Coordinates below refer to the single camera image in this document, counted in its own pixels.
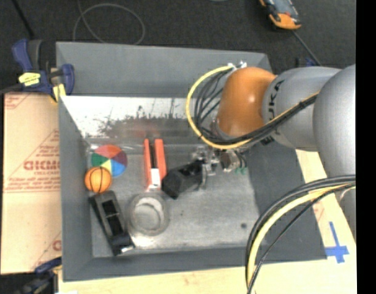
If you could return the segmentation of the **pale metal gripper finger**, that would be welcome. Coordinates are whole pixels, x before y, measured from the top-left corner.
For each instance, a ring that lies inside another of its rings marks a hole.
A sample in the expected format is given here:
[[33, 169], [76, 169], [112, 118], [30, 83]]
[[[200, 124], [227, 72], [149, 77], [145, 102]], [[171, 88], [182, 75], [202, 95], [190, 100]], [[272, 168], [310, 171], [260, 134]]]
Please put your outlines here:
[[192, 153], [194, 161], [201, 161], [204, 164], [211, 164], [213, 159], [213, 152], [208, 149], [197, 149]]
[[215, 175], [216, 175], [216, 165], [211, 164], [211, 163], [202, 164], [201, 189], [206, 189], [208, 179]]

